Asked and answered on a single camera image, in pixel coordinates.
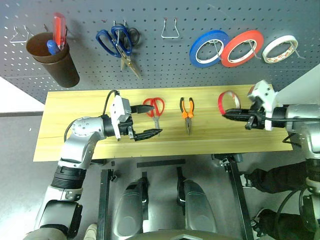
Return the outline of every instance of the pliers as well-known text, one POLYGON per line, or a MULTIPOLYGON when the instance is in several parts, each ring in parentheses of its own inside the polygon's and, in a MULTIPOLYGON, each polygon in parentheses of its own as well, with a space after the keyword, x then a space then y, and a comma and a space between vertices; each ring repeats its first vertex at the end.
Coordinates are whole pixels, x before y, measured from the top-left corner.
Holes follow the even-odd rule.
POLYGON ((194 109, 195 109, 195 105, 192 97, 189 97, 189 105, 190 105, 190 110, 189 112, 187 112, 185 109, 185 100, 183 97, 180 98, 180 110, 182 112, 182 117, 185 120, 185 128, 188 135, 190 135, 191 133, 191 119, 194 117, 194 109))

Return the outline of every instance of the dark fabric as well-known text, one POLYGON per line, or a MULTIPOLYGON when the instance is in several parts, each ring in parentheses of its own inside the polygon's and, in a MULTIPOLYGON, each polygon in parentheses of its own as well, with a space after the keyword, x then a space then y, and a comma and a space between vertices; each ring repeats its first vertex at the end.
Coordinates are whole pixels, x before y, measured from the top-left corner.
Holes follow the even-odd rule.
POLYGON ((256 189, 267 193, 280 193, 301 189, 306 186, 306 162, 285 165, 269 171, 256 169, 246 175, 256 189))
POLYGON ((313 240, 315 233, 308 231, 299 215, 281 213, 279 218, 280 237, 277 237, 275 219, 277 213, 265 209, 259 214, 258 227, 264 234, 276 240, 313 240))

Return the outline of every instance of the wooden board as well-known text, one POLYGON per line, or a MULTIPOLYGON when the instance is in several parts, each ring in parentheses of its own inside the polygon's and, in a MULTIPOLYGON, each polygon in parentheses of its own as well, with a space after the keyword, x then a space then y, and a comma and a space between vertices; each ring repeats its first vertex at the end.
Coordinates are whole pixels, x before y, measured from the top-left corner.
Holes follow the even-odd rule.
MULTIPOLYGON (((221 116, 217 107, 219 94, 226 90, 235 91, 241 99, 241 107, 251 105, 247 93, 251 85, 126 89, 120 95, 130 105, 142 104, 146 98, 160 97, 165 101, 165 110, 159 119, 163 129, 160 136, 135 142, 128 136, 120 141, 115 137, 98 142, 93 159, 193 155, 212 153, 246 153, 292 150, 290 144, 282 143, 287 132, 282 128, 273 131, 245 130, 245 122, 231 121, 221 116), (189 97, 194 101, 192 133, 188 136, 182 118, 179 101, 189 97)), ((56 91, 48 92, 41 121, 33 161, 57 161, 66 127, 80 117, 96 117, 102 114, 109 90, 56 91)), ((189 102, 185 102, 187 111, 189 102)), ((226 97, 225 108, 234 108, 226 97)), ((133 129, 140 133, 155 127, 150 117, 133 114, 133 129)))

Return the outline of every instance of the brown cup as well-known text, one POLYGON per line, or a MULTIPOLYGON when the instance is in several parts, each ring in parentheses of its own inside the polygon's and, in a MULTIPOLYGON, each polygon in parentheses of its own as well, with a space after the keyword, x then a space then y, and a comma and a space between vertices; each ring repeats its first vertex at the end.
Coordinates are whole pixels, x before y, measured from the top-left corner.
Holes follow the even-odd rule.
POLYGON ((78 84, 80 77, 72 61, 69 45, 55 55, 48 51, 47 41, 53 39, 52 32, 43 32, 31 37, 26 43, 26 50, 42 64, 54 80, 64 88, 78 84))

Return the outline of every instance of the pegboard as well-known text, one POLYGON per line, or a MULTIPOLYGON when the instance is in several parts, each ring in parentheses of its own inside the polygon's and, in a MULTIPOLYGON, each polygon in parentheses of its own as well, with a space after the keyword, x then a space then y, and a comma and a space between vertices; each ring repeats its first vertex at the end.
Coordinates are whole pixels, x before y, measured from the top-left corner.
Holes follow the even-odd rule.
MULTIPOLYGON (((318 0, 3 0, 0 11, 0 74, 43 103, 48 91, 255 84, 262 79, 280 90, 320 62, 318 0), (45 32, 44 25, 52 31, 53 12, 66 17, 67 42, 80 75, 80 83, 73 88, 60 87, 29 55, 25 43, 9 43, 14 26, 23 32, 26 25, 34 35, 45 32), (180 38, 161 38, 165 17, 165 34, 176 35, 177 18, 180 38), (129 27, 140 32, 132 56, 140 70, 140 80, 129 68, 121 71, 119 59, 108 55, 95 39, 99 30, 110 30, 114 20, 126 20, 129 27), (271 41, 293 35, 299 42, 299 54, 305 59, 294 53, 274 64, 253 58, 233 68, 220 62, 207 68, 194 67, 189 60, 190 48, 210 30, 222 30, 230 39, 247 30, 259 30, 264 36, 260 57, 271 41)), ((277 51, 281 52, 285 46, 279 48, 277 51)), ((232 55, 243 56, 248 50, 248 46, 241 46, 232 55)), ((214 46, 201 49, 204 59, 213 53, 214 46)))

